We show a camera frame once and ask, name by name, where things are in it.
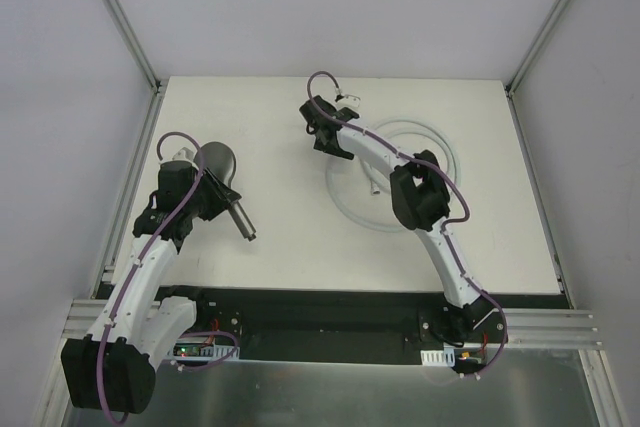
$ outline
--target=aluminum frame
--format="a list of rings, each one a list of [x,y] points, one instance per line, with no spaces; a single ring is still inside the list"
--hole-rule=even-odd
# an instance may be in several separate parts
[[[144,75],[145,79],[149,83],[149,87],[152,89],[157,89],[160,86],[160,79],[155,74],[149,59],[147,58],[140,42],[138,41],[138,37],[131,27],[129,23],[129,19],[122,8],[119,0],[103,0],[104,6],[111,15],[113,19],[113,23],[117,27],[120,35],[122,36],[122,41],[131,52],[136,64],[140,68],[142,75]]]
[[[62,332],[63,339],[81,339],[96,321],[106,300],[74,300]],[[154,302],[149,317],[160,303]],[[509,326],[509,349],[581,350],[603,349],[593,313],[574,309],[504,309]]]
[[[527,53],[522,59],[522,62],[520,62],[520,65],[516,69],[513,79],[507,85],[509,97],[512,97],[515,91],[518,90],[518,87],[522,84],[524,78],[538,58],[538,55],[547,45],[549,39],[551,39],[556,25],[558,25],[558,22],[564,16],[564,13],[567,11],[567,8],[572,1],[573,0],[556,0],[554,2],[551,10],[547,14],[547,17],[544,19],[544,22],[536,33],[531,46],[527,49]]]
[[[600,425],[606,427],[631,426],[622,401],[613,383],[609,360],[604,350],[579,351],[582,367],[587,379],[591,400]]]
[[[153,131],[158,116],[160,115],[160,108],[162,107],[165,91],[166,82],[161,82],[158,89],[153,93],[144,122],[138,132],[138,140],[136,141],[133,154],[129,160],[127,176],[120,195],[118,196],[117,207],[113,220],[111,221],[111,228],[106,236],[102,253],[99,256],[98,272],[95,276],[92,296],[95,296],[102,282],[110,282],[113,277],[115,261],[118,257],[120,246],[122,245],[124,229],[127,226],[127,218],[131,212],[136,188],[140,181],[140,175],[142,175],[144,159],[151,145],[151,138],[153,137]]]

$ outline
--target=robot end effector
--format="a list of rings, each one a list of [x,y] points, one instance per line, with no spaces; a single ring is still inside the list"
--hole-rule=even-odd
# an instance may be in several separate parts
[[[182,201],[194,183],[197,169],[204,163],[202,179],[187,204],[162,232],[161,238],[172,240],[178,252],[193,229],[193,219],[213,220],[228,210],[242,236],[252,241],[256,230],[240,205],[241,195],[231,189],[236,173],[236,157],[221,142],[209,142],[200,148],[202,155],[181,149],[172,160],[164,162],[158,172],[158,189],[149,196],[149,204],[136,219],[135,237],[153,234],[166,216]]]

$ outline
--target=enclosure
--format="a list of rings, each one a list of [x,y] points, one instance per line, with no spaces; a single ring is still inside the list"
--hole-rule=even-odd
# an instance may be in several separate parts
[[[297,112],[317,70],[360,97],[363,119],[430,122],[455,146],[472,209],[456,235],[507,309],[505,354],[457,382],[390,361],[389,337],[320,331],[301,347],[291,329],[202,375],[161,367],[129,423],[640,422],[640,0],[4,0],[2,16],[3,425],[108,425],[70,405],[60,349],[122,275],[170,130],[233,148],[258,237],[197,225],[161,293],[234,298],[249,325],[279,302],[322,317],[296,294],[314,291],[362,326],[442,291],[413,236],[357,226],[327,194]],[[393,220],[357,162],[333,168],[345,204]]]

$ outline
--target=metal sheet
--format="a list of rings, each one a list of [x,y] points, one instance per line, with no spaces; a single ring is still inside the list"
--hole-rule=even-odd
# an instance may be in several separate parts
[[[66,426],[100,427],[73,410]],[[198,374],[163,366],[136,426],[598,425],[576,352],[508,351],[480,381],[446,368],[262,362]]]

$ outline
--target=black motor joint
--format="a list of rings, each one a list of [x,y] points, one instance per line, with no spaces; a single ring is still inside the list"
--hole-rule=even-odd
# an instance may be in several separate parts
[[[439,167],[438,159],[429,150],[414,157]],[[420,179],[419,185],[414,179]],[[407,162],[395,168],[389,182],[393,213],[405,228],[430,232],[438,220],[449,217],[449,190],[442,177],[429,167]]]
[[[319,95],[313,98],[313,101],[318,107],[320,107],[329,116],[342,122],[349,122],[352,119],[359,118],[359,115],[348,107],[343,107],[337,110],[333,105],[324,100]],[[318,109],[313,105],[311,100],[308,100],[300,107],[300,113],[307,121],[306,131],[309,135],[314,135],[316,141],[313,144],[315,150],[324,152],[326,154],[341,157],[343,159],[353,160],[353,154],[342,150],[338,145],[338,131],[342,128],[341,125],[332,122],[324,115],[318,112]]]
[[[152,235],[178,206],[193,186],[198,170],[186,160],[172,160],[160,166],[158,189],[154,192],[155,207],[150,201],[142,214],[136,219],[133,235]],[[162,231],[163,240],[172,240],[178,251],[184,239],[193,229],[193,219],[213,220],[238,200],[241,195],[227,187],[208,169],[205,169],[195,192]]]

